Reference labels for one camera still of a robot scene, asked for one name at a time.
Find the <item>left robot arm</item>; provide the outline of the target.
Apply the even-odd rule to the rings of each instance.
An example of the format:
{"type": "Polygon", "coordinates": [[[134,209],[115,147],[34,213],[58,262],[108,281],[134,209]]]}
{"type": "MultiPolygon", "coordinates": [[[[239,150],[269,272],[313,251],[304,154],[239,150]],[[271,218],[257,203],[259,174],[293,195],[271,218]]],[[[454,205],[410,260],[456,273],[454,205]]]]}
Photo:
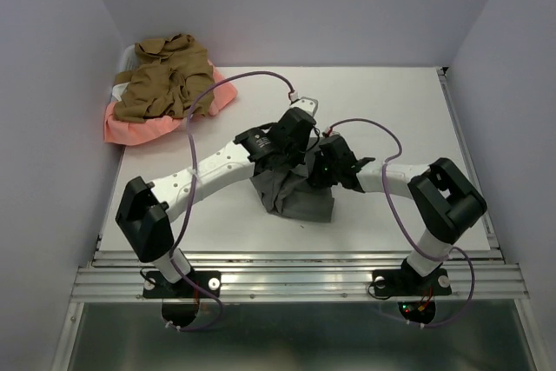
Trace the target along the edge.
{"type": "Polygon", "coordinates": [[[191,144],[192,166],[145,182],[127,182],[116,211],[116,224],[142,263],[155,266],[163,286],[175,296],[193,287],[192,267],[178,248],[171,223],[184,215],[188,222],[194,204],[236,182],[268,170],[289,170],[301,164],[314,130],[316,111],[292,105],[265,131],[260,127],[237,135],[213,155],[198,161],[191,144]]]}

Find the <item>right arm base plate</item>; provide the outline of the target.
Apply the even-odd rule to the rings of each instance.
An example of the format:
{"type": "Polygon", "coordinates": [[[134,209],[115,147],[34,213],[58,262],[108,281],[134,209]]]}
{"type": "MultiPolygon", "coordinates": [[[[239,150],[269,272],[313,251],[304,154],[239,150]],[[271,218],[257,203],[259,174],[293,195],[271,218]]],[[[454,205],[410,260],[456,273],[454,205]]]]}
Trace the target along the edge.
{"type": "Polygon", "coordinates": [[[381,300],[390,297],[446,296],[452,294],[447,271],[437,268],[430,275],[420,276],[411,269],[378,269],[372,273],[367,292],[381,300]]]}

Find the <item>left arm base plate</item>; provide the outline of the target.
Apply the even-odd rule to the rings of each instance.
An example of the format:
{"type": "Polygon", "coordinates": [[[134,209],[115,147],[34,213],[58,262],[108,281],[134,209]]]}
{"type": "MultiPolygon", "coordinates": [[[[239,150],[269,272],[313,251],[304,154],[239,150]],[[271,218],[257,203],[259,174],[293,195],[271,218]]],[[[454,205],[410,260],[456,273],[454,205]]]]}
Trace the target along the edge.
{"type": "MultiPolygon", "coordinates": [[[[158,270],[140,271],[143,278],[142,296],[146,299],[207,299],[208,295],[193,288],[183,280],[175,284],[168,282],[158,270]]],[[[194,270],[189,279],[196,286],[215,297],[220,296],[222,274],[216,270],[194,270]]]]}

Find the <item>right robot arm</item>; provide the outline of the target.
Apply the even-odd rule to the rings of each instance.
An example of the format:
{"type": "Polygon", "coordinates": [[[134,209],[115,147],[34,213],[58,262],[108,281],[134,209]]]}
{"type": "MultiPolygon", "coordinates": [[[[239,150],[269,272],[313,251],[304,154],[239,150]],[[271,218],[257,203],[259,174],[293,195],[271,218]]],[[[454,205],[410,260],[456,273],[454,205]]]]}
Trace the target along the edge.
{"type": "Polygon", "coordinates": [[[317,147],[308,182],[318,189],[341,185],[364,194],[382,193],[392,211],[393,196],[413,200],[425,230],[417,242],[409,242],[412,252],[400,268],[401,286],[410,293],[430,284],[454,244],[487,212],[483,196],[452,160],[408,165],[358,159],[337,135],[317,147]]]}

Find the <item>grey pleated skirt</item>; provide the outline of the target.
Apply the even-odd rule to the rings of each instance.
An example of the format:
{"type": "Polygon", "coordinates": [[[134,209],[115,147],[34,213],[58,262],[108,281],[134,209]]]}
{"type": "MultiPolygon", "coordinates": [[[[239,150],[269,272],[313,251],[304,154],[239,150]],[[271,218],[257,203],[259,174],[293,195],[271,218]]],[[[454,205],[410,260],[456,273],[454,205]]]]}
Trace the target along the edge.
{"type": "Polygon", "coordinates": [[[319,188],[309,183],[319,149],[316,143],[316,137],[309,139],[309,145],[315,145],[315,148],[305,155],[302,164],[292,169],[266,170],[250,179],[269,214],[303,222],[332,221],[334,197],[331,187],[319,188]]]}

